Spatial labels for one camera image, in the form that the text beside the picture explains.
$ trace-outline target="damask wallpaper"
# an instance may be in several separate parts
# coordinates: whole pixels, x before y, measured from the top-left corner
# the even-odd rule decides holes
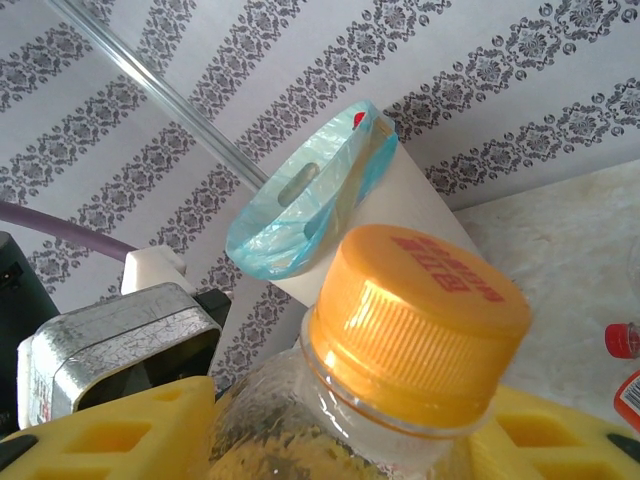
[[[638,0],[76,0],[267,174],[368,98],[452,209],[638,158]],[[0,0],[0,198],[144,247],[235,294],[220,386],[304,312],[224,254],[249,189],[41,0]],[[61,310],[121,265],[0,224]]]

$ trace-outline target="plastic container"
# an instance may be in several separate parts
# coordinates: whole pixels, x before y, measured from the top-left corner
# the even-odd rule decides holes
[[[243,271],[310,307],[344,234],[372,223],[429,233],[477,254],[398,143],[393,121],[360,102],[325,124],[275,172],[234,220],[226,250]]]
[[[217,406],[210,478],[467,479],[531,323],[479,257],[418,231],[350,231],[301,329]]]

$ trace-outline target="plastic bottle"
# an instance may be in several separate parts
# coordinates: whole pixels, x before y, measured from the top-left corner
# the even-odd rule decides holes
[[[344,238],[301,348],[217,405],[212,480],[473,478],[465,437],[531,322],[475,255],[399,227]]]
[[[634,323],[612,323],[604,332],[604,341],[612,357],[640,358],[640,327]]]

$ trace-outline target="red label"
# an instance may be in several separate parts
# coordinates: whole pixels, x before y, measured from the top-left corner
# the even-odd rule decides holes
[[[640,432],[640,371],[631,375],[618,389],[613,399],[616,412]]]
[[[504,302],[504,298],[460,260],[451,258],[436,242],[424,237],[391,239],[409,253],[447,293],[476,291],[490,302]]]

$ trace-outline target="red bottle cap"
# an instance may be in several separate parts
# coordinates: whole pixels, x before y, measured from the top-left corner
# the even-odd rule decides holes
[[[353,116],[353,128],[356,128],[360,125],[360,122],[364,118],[365,112],[358,112]]]
[[[604,343],[612,357],[635,358],[637,352],[629,343],[629,325],[612,323],[604,331]]]

